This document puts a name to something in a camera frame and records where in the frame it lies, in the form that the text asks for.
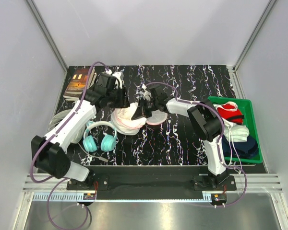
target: headphone headband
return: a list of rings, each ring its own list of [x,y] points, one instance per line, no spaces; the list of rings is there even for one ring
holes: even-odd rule
[[[112,128],[114,130],[114,138],[117,138],[117,131],[116,128],[112,125],[112,123],[108,122],[108,121],[97,121],[97,122],[93,122],[93,121],[88,121],[87,125],[89,124],[89,126],[87,126],[86,130],[83,133],[83,139],[85,139],[88,136],[88,133],[95,127],[97,126],[108,126],[110,128]]]

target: teal headphones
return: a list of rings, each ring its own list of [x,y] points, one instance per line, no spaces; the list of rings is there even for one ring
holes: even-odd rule
[[[87,152],[95,152],[97,148],[97,144],[92,136],[89,136],[89,132],[97,127],[97,126],[109,126],[111,127],[115,134],[114,136],[112,135],[105,135],[105,137],[101,141],[100,148],[101,150],[105,152],[109,152],[115,149],[116,146],[116,138],[117,138],[117,131],[116,128],[108,121],[88,121],[87,122],[87,128],[83,133],[83,146]]]

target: white cable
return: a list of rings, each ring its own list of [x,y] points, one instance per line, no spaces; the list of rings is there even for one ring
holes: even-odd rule
[[[242,163],[241,163],[241,160],[240,160],[240,157],[239,157],[239,155],[238,155],[238,153],[237,153],[237,150],[236,150],[236,148],[235,148],[235,144],[234,144],[234,137],[232,136],[232,147],[234,148],[234,151],[235,151],[235,153],[236,153],[236,155],[237,155],[237,158],[238,158],[238,160],[239,160],[239,163],[240,163],[240,167],[241,167],[241,169],[242,169]],[[241,173],[241,170],[239,170],[239,169],[237,169],[237,168],[235,168],[234,169],[237,173]]]
[[[53,125],[54,126],[57,126],[59,123],[61,123],[61,121],[57,122],[57,123],[54,123]]]
[[[85,151],[85,149],[78,143],[78,145],[80,146],[80,148],[82,149],[83,152],[85,152],[86,155],[88,155],[89,157],[95,157],[101,161],[104,161],[104,162],[108,162],[109,160],[106,159],[106,158],[103,158],[103,157],[98,157],[98,156],[94,156],[94,155],[91,155],[89,154],[87,151]]]
[[[230,166],[231,165],[231,163],[232,163],[232,149],[231,149],[231,146],[230,146],[230,138],[231,138],[231,136],[233,136],[232,135],[232,133],[231,133],[231,128],[232,128],[233,126],[231,126],[230,128],[229,128],[229,131],[228,131],[228,134],[229,134],[229,149],[230,149],[230,161],[229,161],[229,163],[228,163],[228,165],[227,166]]]

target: red cloth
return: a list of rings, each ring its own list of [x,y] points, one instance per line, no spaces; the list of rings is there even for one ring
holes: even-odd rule
[[[224,104],[224,105],[222,105],[222,107],[224,109],[234,109],[235,108],[233,105],[230,105],[230,104]],[[224,119],[228,119],[228,118],[231,118],[233,116],[243,115],[239,109],[237,109],[236,111],[226,111],[224,109],[217,108],[218,113]],[[237,119],[231,120],[231,122],[242,124],[243,123],[243,119],[242,118],[237,118]]]

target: headphone ear cup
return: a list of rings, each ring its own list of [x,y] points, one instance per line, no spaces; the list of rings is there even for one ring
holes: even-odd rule
[[[83,146],[87,152],[95,152],[97,150],[97,145],[92,136],[88,136],[83,140]]]
[[[101,142],[101,150],[109,152],[115,149],[116,139],[111,135],[106,135]]]

